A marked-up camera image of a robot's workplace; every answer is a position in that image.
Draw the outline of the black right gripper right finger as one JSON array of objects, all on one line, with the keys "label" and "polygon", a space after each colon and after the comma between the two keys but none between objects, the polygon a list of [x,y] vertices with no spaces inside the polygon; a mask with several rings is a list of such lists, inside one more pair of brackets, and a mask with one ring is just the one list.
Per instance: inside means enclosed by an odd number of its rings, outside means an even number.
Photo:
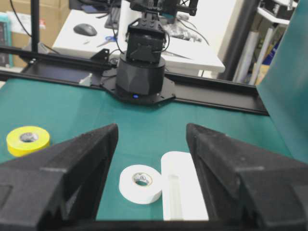
[{"label": "black right gripper right finger", "polygon": [[308,166],[189,123],[186,141],[211,219],[246,228],[308,225]]}]

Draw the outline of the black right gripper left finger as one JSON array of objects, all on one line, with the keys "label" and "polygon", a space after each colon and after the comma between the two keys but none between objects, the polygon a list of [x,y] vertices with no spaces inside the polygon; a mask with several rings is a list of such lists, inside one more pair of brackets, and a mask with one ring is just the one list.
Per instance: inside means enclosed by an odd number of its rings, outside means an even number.
[{"label": "black right gripper left finger", "polygon": [[94,221],[118,141],[110,124],[0,165],[0,226]]}]

